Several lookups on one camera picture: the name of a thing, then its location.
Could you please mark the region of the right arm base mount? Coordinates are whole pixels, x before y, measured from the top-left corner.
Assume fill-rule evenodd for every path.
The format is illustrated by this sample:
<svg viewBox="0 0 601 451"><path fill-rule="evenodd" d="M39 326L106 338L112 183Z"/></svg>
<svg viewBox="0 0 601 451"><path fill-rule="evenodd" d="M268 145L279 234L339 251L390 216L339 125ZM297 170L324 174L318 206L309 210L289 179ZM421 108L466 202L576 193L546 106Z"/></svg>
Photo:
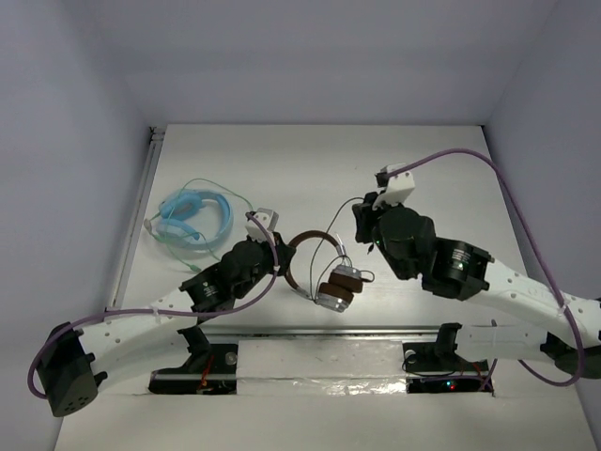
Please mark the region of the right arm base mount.
<svg viewBox="0 0 601 451"><path fill-rule="evenodd" d="M472 362L456 353L455 341L461 329L459 323L445 323L434 341L403 344L402 369L409 394L494 394L491 371L495 363Z"/></svg>

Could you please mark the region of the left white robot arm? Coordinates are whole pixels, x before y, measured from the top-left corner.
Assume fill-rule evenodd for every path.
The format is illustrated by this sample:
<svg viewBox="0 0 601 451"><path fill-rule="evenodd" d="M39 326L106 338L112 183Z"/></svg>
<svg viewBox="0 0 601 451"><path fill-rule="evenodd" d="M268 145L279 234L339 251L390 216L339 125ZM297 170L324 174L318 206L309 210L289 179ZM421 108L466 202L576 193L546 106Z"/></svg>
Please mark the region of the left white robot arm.
<svg viewBox="0 0 601 451"><path fill-rule="evenodd" d="M27 387L48 402L55 417L89 405L130 374L152 370L163 340L181 342L179 370L193 373L208 362L200 326L256 304L285 275L296 250L279 233L269 241L246 239L221 259L147 307L105 311L55 326L27 371ZM268 285L251 300L262 281Z"/></svg>

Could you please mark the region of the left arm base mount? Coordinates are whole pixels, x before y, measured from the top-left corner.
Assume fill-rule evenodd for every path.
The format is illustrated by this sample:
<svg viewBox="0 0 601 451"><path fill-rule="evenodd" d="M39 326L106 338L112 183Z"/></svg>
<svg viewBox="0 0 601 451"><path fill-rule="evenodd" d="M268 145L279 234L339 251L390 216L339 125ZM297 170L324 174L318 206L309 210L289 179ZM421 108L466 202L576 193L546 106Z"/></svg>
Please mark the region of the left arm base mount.
<svg viewBox="0 0 601 451"><path fill-rule="evenodd" d="M182 365L154 370L148 391L154 395L235 395L239 344L211 344L199 326L178 330L187 343Z"/></svg>

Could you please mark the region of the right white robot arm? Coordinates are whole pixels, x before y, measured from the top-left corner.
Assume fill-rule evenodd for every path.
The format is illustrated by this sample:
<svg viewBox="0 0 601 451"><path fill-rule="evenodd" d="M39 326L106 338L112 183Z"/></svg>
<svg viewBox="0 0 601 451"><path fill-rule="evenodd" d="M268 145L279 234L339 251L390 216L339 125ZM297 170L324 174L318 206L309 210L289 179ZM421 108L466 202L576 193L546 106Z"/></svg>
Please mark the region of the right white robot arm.
<svg viewBox="0 0 601 451"><path fill-rule="evenodd" d="M486 359L551 362L570 376L600 377L600 302L569 295L514 271L487 251L437 236L431 218L377 193L353 205L355 240L378 249L399 280L420 279L432 295L505 313L519 325L439 326L431 355L454 369Z"/></svg>

